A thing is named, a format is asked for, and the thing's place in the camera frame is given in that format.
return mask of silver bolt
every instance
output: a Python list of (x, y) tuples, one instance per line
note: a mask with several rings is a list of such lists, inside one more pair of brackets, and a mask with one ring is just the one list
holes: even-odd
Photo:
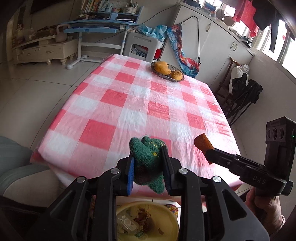
[(78, 177), (78, 178), (76, 179), (76, 181), (77, 181), (78, 183), (83, 183), (83, 182), (85, 182), (85, 177)]
[(119, 172), (120, 172), (120, 170), (118, 168), (112, 168), (111, 169), (112, 174), (118, 174)]
[(187, 174), (188, 173), (188, 170), (186, 168), (180, 168), (179, 169), (179, 173), (181, 173), (181, 174)]
[(213, 181), (216, 182), (216, 183), (220, 183), (222, 181), (222, 179), (221, 179), (221, 177), (214, 176)]

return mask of hand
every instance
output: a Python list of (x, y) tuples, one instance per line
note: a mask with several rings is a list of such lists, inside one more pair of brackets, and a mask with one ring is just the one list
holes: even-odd
[(255, 188), (253, 187), (248, 192), (245, 203), (255, 215), (257, 214), (256, 210), (258, 208), (263, 209), (266, 212), (266, 216), (261, 222), (269, 235), (279, 229), (283, 222), (283, 218), (281, 216), (281, 205), (278, 196), (275, 200), (270, 197), (255, 196)]

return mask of fruit basket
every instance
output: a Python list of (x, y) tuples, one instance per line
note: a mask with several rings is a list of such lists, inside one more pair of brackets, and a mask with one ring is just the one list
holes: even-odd
[[(158, 73), (155, 69), (154, 69), (154, 64), (157, 63), (157, 62), (152, 62), (151, 63), (151, 69), (154, 73), (156, 73), (159, 77), (163, 78), (163, 79), (166, 79), (166, 80), (169, 80), (169, 81), (172, 81), (172, 82), (180, 82), (180, 81), (183, 81), (185, 78), (184, 78), (184, 74), (182, 73), (183, 75), (183, 78), (181, 80), (175, 80), (173, 78), (171, 78), (171, 75), (163, 75), (163, 74), (160, 74)], [(172, 71), (174, 70), (179, 70), (178, 68), (176, 68), (175, 66), (172, 66), (170, 64), (168, 64), (168, 68)]]

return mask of drawstring bag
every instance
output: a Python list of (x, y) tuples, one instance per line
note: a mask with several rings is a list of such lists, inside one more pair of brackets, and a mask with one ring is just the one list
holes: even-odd
[(198, 71), (200, 69), (200, 33), (199, 33), (198, 18), (197, 18), (198, 62), (196, 62), (191, 58), (186, 58), (184, 56), (184, 52), (182, 50), (182, 23), (173, 25), (172, 27), (168, 28), (167, 34), (170, 40), (170, 45), (174, 50), (175, 56), (181, 67), (182, 72), (194, 78), (198, 74)]

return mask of yellow fruit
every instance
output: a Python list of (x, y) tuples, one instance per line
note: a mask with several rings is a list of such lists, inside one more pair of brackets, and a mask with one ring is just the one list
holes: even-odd
[(156, 62), (156, 63), (161, 64), (161, 65), (163, 65), (164, 67), (168, 68), (168, 63), (165, 62), (165, 61), (158, 61), (158, 62)]
[(166, 68), (165, 66), (159, 63), (154, 64), (154, 70), (163, 75), (169, 75), (172, 72), (169, 68)]
[(179, 70), (175, 70), (171, 74), (171, 78), (174, 80), (182, 80), (183, 79), (183, 74)]

